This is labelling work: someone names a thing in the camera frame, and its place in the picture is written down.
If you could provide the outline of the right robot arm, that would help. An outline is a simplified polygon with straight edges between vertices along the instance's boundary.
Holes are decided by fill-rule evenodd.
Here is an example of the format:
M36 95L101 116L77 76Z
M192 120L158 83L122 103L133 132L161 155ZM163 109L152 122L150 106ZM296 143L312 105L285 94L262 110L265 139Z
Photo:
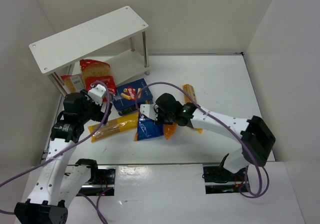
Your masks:
M264 167L276 138L259 116L236 118L212 112L192 102L181 104L173 95L162 94L156 101L156 122L180 127L202 129L239 141L241 147L227 154L220 167L236 174L256 164Z

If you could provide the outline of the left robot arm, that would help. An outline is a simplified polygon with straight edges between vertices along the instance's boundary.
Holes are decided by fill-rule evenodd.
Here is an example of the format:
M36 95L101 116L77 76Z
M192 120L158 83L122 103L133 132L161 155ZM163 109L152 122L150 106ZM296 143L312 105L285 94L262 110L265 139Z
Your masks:
M89 91L68 94L63 111L57 117L50 134L48 155L39 178L25 202L19 202L14 215L22 224L64 224L68 207L82 185L95 178L97 162L80 159L75 170L64 179L69 160L76 149L85 124L92 120L104 124L111 113L111 104L101 111L109 91L98 84Z

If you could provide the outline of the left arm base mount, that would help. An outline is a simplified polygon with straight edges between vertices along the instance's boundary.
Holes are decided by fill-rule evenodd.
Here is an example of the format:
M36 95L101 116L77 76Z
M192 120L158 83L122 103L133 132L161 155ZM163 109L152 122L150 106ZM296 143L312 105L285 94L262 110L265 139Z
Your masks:
M115 192L116 166L98 165L97 168L98 172L95 177L85 182L79 193L89 197L97 197L107 189L103 196L113 196Z

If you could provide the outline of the blue and orange pasta bag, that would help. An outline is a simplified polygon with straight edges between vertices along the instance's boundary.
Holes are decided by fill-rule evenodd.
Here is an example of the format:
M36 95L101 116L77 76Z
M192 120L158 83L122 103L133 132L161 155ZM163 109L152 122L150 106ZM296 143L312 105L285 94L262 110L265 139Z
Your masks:
M134 141L143 141L161 136L168 140L175 133L177 127L176 123L156 124L152 119L139 117Z

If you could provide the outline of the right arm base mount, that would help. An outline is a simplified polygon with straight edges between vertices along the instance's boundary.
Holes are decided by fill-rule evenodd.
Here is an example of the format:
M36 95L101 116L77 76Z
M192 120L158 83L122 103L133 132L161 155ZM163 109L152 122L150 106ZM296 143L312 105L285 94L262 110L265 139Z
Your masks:
M245 168L233 174L218 165L204 165L202 178L204 179L206 194L239 193L239 188L245 184Z

